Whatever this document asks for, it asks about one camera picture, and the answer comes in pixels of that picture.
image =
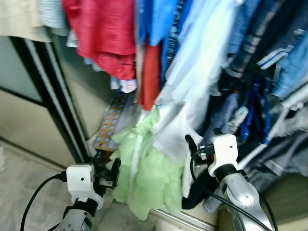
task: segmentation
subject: tiled floor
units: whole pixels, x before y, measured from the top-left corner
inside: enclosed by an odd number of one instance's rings
[[[25,207],[35,189],[56,171],[4,150],[4,170],[0,172],[0,230],[18,231]],[[70,204],[66,184],[49,182],[39,192],[26,218],[25,231],[45,231],[61,222],[65,207]],[[94,219],[94,231],[179,231],[180,229],[154,216],[138,220],[126,204],[104,196],[103,209]]]

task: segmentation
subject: plaid shirt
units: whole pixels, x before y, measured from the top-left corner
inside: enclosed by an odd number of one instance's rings
[[[247,65],[256,52],[257,46],[264,36],[271,19],[278,12],[285,0],[263,0],[257,11],[256,18],[250,24],[246,40],[240,50],[226,67],[226,72],[233,77],[241,78]]]

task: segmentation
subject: cable connector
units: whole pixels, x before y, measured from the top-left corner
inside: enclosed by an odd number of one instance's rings
[[[62,171],[60,174],[55,175],[55,177],[62,182],[67,182],[66,171]]]

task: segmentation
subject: red fabric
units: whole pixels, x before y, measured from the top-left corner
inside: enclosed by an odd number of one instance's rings
[[[135,79],[134,0],[63,0],[78,53],[122,80]]]
[[[161,44],[155,47],[146,44],[139,104],[148,111],[151,110],[160,92],[160,54]]]

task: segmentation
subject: black cable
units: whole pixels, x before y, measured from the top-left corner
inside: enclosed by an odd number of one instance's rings
[[[25,221],[26,221],[26,217],[27,214],[29,212],[29,209],[34,201],[34,198],[37,196],[38,192],[44,187],[45,184],[47,184],[49,181],[53,180],[53,179],[58,179],[61,180],[62,182],[66,182],[66,171],[62,171],[60,174],[54,175],[53,177],[49,177],[47,180],[45,180],[43,183],[41,183],[41,185],[36,189],[36,191],[34,192],[34,194],[32,195],[26,209],[23,215],[23,218],[21,220],[21,225],[20,225],[20,231],[24,231],[25,228]]]
[[[60,225],[60,224],[57,224],[57,225],[55,225],[55,226],[51,227],[51,228],[50,228],[50,229],[48,229],[47,231],[53,231],[53,230],[55,230],[55,229],[58,227],[58,225]]]
[[[272,209],[270,208],[269,203],[267,202],[267,200],[266,200],[262,195],[260,195],[260,199],[261,199],[261,201],[265,204],[267,210],[268,210],[269,213],[270,213],[269,215],[270,215],[271,221],[273,222],[275,231],[278,231],[277,221],[276,221],[276,218],[275,218],[275,216],[274,216],[274,213],[273,213]]]
[[[254,221],[256,224],[258,224],[258,225],[259,225],[261,228],[263,228],[264,230],[266,230],[266,231],[272,231],[272,230],[270,230],[266,225],[264,225],[261,221],[259,221],[258,219],[256,219],[254,216],[250,215],[250,214],[247,213],[246,211],[242,210],[241,208],[239,208],[238,206],[232,204],[231,202],[225,200],[224,198],[222,198],[222,197],[220,197],[220,196],[214,194],[212,191],[210,191],[209,189],[207,189],[203,184],[201,184],[201,183],[197,180],[197,178],[196,178],[196,176],[195,176],[195,174],[194,174],[194,172],[193,172],[193,162],[194,162],[194,158],[192,157],[192,158],[191,158],[191,163],[190,163],[190,169],[191,169],[192,179],[193,179],[196,183],[198,183],[198,184],[201,186],[201,188],[202,188],[207,194],[211,195],[212,197],[216,198],[217,200],[221,201],[222,203],[224,203],[224,204],[230,206],[231,208],[233,208],[233,209],[239,211],[240,213],[244,214],[245,216],[247,216],[249,219],[251,219],[252,221]]]

